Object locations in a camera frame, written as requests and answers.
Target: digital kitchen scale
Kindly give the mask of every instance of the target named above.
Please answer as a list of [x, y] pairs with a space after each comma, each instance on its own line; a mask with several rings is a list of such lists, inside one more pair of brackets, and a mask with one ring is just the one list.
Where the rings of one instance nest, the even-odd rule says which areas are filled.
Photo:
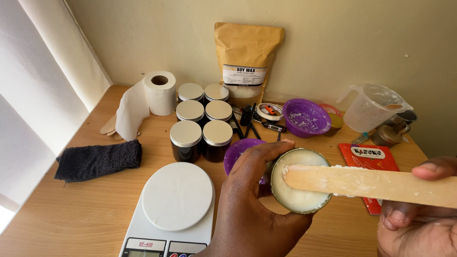
[[119, 257], [189, 257], [205, 249], [215, 198], [200, 167], [177, 162], [159, 169], [141, 192]]

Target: white curtain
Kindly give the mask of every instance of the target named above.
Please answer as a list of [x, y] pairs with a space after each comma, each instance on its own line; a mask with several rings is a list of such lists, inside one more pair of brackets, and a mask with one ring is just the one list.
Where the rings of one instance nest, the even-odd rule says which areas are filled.
[[0, 81], [2, 231], [112, 82], [63, 0], [0, 1]]

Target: red notebook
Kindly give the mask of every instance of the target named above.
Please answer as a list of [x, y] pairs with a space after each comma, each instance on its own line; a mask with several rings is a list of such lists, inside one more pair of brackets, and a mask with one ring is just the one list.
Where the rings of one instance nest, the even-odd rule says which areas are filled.
[[[386, 146], [338, 144], [346, 164], [369, 170], [400, 171]], [[381, 199], [362, 197], [371, 215], [381, 214]]]

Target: beige wall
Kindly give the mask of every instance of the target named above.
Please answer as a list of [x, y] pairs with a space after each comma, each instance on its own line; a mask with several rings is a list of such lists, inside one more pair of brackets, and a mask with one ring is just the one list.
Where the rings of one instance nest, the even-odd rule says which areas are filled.
[[456, 1], [66, 1], [114, 83], [153, 70], [217, 83], [215, 22], [284, 27], [265, 99], [334, 104], [352, 84], [379, 83], [415, 108], [410, 134], [427, 156], [457, 153]]

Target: soy wax bag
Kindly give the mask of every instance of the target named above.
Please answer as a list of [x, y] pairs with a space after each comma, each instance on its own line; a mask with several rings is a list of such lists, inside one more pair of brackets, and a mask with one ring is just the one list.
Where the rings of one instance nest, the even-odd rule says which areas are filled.
[[261, 103], [269, 68], [284, 28], [216, 22], [214, 41], [228, 102], [244, 107]]

